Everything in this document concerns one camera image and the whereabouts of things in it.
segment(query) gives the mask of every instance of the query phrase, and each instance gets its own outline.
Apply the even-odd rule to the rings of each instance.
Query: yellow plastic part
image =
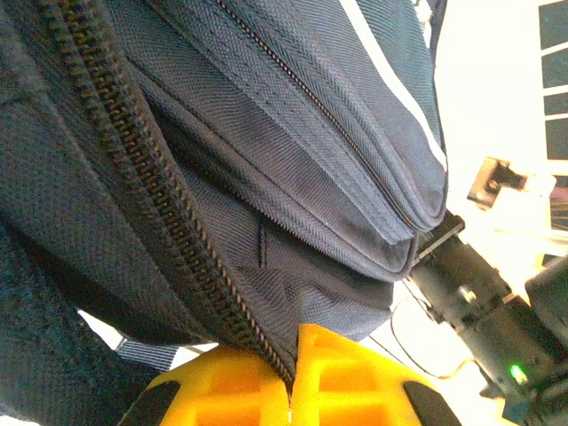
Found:
[[[431,384],[363,346],[302,325],[291,407],[257,356],[218,347],[154,379],[181,384],[161,426],[421,426],[404,382]]]
[[[421,426],[403,389],[414,381],[432,387],[413,370],[336,335],[300,326],[294,426]]]
[[[224,347],[156,377],[181,384],[161,426],[289,426],[284,382],[252,353]]]

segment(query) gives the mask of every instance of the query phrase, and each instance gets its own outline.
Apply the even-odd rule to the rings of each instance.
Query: zipper teeth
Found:
[[[65,24],[60,21],[58,6],[63,12]],[[189,200],[170,171],[172,166],[164,158],[138,101],[125,81],[122,66],[111,48],[98,10],[90,0],[63,0],[43,1],[43,11],[71,80],[96,129],[101,131],[101,144],[132,189],[132,195],[139,200],[151,201],[150,206],[140,202],[144,209],[142,211],[156,228],[167,230],[164,247],[175,258],[187,284],[197,280],[199,287],[195,290],[223,318],[228,333],[244,342],[249,349],[257,351],[291,388],[292,375],[242,300]],[[71,40],[64,31],[66,28]],[[95,92],[90,87],[91,83],[96,88]],[[104,112],[99,107],[101,102]],[[107,120],[119,133],[120,144],[115,143],[112,131],[103,124]],[[189,216],[190,225],[184,216]],[[229,288],[231,301],[227,300],[223,288]],[[246,320],[246,327],[242,326],[243,320]]]
[[[223,2],[223,0],[216,0],[217,3],[223,8],[225,12],[231,16],[231,18],[241,27],[241,29],[252,39],[255,41],[258,46],[260,46],[268,56],[272,58],[276,64],[286,72],[286,74],[296,83],[296,85],[304,91],[304,93],[312,100],[312,102],[319,108],[319,110],[327,117],[329,121],[334,125],[334,127],[341,133],[343,138],[347,141],[350,145],[351,149],[357,154],[361,162],[365,165],[367,171],[373,177],[373,180],[379,187],[383,196],[387,199],[387,202],[394,208],[397,212],[400,219],[405,222],[408,226],[416,229],[421,230],[421,227],[418,224],[415,224],[408,215],[404,212],[404,210],[398,205],[397,201],[392,197],[389,190],[386,188],[385,184],[378,176],[376,171],[373,169],[373,166],[369,163],[368,159],[365,155],[361,152],[360,148],[357,144],[353,141],[347,130],[337,121],[335,116],[327,109],[327,107],[318,99],[318,97],[313,93],[308,86],[298,77],[286,63],[258,36],[257,33],[253,29],[251,29],[241,18],[239,18],[236,13],[234,13],[227,4]]]

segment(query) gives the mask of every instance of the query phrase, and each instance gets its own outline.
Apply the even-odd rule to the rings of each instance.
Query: green led light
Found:
[[[518,384],[525,384],[529,381],[523,369],[517,364],[511,366],[509,371]]]

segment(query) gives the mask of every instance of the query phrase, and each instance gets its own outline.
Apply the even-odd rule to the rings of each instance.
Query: black zipper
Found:
[[[420,227],[417,223],[415,223],[405,211],[400,207],[397,203],[395,198],[392,196],[391,192],[388,190],[384,182],[379,177],[378,173],[375,169],[371,166],[368,159],[365,157],[363,153],[361,153],[360,148],[355,144],[352,137],[349,135],[347,130],[337,121],[334,115],[327,109],[327,107],[318,99],[318,97],[310,90],[310,88],[290,69],[288,65],[268,46],[260,36],[255,33],[255,31],[250,28],[247,23],[239,18],[235,12],[233,12],[227,4],[223,2],[223,0],[216,0],[217,4],[221,6],[221,8],[231,16],[231,18],[235,21],[235,23],[242,28],[242,30],[252,39],[255,41],[258,46],[263,49],[270,58],[276,64],[282,68],[282,70],[292,79],[292,81],[300,88],[304,93],[310,98],[310,100],[319,108],[319,110],[327,117],[329,121],[334,125],[334,127],[339,131],[339,133],[343,136],[351,150],[357,155],[359,161],[371,178],[374,180],[376,186],[379,188],[379,191],[383,195],[384,199],[387,201],[389,206],[396,212],[397,216],[402,220],[408,227],[414,229],[416,231],[427,231],[427,229]]]
[[[165,263],[156,263],[166,271],[175,265],[174,273],[164,273],[170,285],[188,295],[182,300],[214,335],[260,355],[290,390],[292,373],[256,323],[172,173],[177,165],[163,154],[165,141],[152,132],[98,7],[93,0],[43,0],[41,6],[70,81],[100,135],[99,148],[130,189],[121,195],[138,207],[132,219],[142,218],[162,243]]]

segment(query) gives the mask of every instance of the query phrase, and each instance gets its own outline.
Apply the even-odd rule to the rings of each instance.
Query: black bracket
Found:
[[[509,162],[486,157],[469,190],[468,200],[474,201],[480,209],[489,210],[494,205],[502,187],[523,189],[526,177],[512,171],[509,165]]]

